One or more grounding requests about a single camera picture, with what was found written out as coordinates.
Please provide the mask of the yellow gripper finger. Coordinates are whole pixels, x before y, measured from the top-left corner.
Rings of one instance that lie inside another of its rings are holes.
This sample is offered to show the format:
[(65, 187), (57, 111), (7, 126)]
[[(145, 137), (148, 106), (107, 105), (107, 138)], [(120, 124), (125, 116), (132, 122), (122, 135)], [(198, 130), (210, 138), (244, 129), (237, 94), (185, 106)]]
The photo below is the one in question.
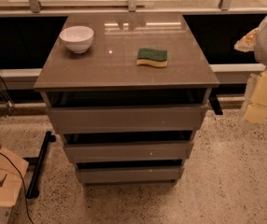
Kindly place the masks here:
[(267, 119), (267, 70), (251, 74), (246, 83), (243, 120), (259, 125)]
[(255, 28), (244, 35), (240, 40), (238, 40), (234, 48), (241, 52), (250, 52), (253, 51), (256, 44), (256, 33), (258, 29)]

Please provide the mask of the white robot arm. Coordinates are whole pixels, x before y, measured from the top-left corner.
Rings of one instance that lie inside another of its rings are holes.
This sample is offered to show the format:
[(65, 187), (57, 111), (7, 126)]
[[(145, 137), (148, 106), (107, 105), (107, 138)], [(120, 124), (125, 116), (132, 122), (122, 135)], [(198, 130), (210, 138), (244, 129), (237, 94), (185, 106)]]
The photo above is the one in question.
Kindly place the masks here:
[(240, 125), (250, 129), (267, 119), (267, 15), (257, 28), (238, 40), (234, 48), (242, 52), (253, 51), (255, 60), (265, 66), (260, 74), (251, 74), (246, 83)]

